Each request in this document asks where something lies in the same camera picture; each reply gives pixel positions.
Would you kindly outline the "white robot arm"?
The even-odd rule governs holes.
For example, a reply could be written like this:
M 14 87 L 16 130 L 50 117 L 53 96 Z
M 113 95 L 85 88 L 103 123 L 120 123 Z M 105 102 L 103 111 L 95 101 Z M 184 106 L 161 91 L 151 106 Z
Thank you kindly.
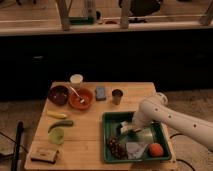
M 160 92 L 141 100 L 132 117 L 133 128 L 143 129 L 152 121 L 162 122 L 213 152 L 213 123 L 172 110 L 167 104 L 167 97 Z

